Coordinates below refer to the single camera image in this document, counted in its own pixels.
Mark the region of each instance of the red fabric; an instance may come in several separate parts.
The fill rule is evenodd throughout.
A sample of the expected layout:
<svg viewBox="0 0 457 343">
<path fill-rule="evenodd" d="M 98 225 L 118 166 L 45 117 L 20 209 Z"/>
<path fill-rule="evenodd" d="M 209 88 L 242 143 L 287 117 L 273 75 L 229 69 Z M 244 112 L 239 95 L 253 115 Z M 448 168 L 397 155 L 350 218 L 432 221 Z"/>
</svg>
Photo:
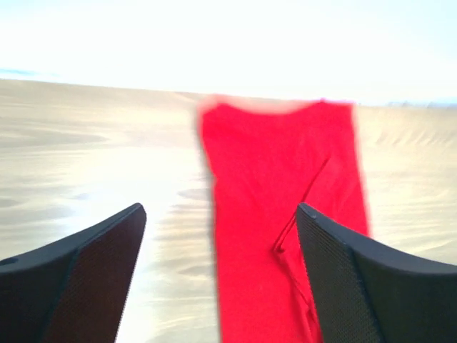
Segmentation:
<svg viewBox="0 0 457 343">
<path fill-rule="evenodd" d="M 202 111 L 224 343 L 322 342 L 294 214 L 306 202 L 368 234 L 351 110 L 319 101 L 282 115 Z"/>
</svg>

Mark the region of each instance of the red cloth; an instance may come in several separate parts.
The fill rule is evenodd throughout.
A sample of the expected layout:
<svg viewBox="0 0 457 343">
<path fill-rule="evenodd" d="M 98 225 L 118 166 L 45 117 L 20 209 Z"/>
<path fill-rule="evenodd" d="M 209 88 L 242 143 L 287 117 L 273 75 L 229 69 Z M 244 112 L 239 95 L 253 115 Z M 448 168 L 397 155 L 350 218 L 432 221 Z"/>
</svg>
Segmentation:
<svg viewBox="0 0 457 343">
<path fill-rule="evenodd" d="M 351 112 L 324 101 L 282 115 L 201 112 L 224 343 L 322 342 L 294 215 L 306 202 L 368 234 Z"/>
</svg>

